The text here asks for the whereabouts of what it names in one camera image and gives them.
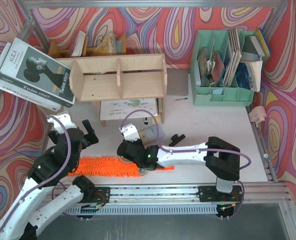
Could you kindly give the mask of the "orange microfiber duster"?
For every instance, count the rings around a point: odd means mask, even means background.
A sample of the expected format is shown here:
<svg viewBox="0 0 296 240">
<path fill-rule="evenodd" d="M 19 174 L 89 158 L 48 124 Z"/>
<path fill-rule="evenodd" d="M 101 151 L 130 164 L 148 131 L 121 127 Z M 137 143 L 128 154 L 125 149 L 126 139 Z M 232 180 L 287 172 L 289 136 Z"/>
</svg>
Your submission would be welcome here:
<svg viewBox="0 0 296 240">
<path fill-rule="evenodd" d="M 135 163 L 119 156 L 84 156 L 68 176 L 139 178 L 146 173 L 148 170 L 138 168 Z"/>
</svg>

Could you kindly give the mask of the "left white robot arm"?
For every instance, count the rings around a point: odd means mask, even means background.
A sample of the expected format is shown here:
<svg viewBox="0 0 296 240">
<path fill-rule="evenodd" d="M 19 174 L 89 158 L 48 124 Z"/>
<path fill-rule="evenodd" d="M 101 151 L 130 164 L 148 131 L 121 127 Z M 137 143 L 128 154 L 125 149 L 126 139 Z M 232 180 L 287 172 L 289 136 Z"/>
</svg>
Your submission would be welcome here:
<svg viewBox="0 0 296 240">
<path fill-rule="evenodd" d="M 60 180 L 77 169 L 81 151 L 99 142 L 88 120 L 82 121 L 87 133 L 64 124 L 62 117 L 52 116 L 50 121 L 59 124 L 48 134 L 54 146 L 35 160 L 17 198 L 0 219 L 0 240 L 36 240 L 67 208 L 95 199 L 95 185 L 81 175 L 58 197 L 38 208 Z"/>
</svg>

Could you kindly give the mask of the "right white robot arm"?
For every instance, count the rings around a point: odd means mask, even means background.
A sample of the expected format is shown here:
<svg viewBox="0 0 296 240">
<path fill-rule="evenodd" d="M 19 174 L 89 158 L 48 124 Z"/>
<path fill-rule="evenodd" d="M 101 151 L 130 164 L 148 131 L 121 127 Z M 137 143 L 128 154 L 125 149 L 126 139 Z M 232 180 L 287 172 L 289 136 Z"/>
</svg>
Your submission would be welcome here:
<svg viewBox="0 0 296 240">
<path fill-rule="evenodd" d="M 123 140 L 117 155 L 143 170 L 155 171 L 177 165 L 200 165 L 216 176 L 216 190 L 229 194 L 240 178 L 240 149 L 218 137 L 191 146 L 144 147 L 141 140 Z"/>
</svg>

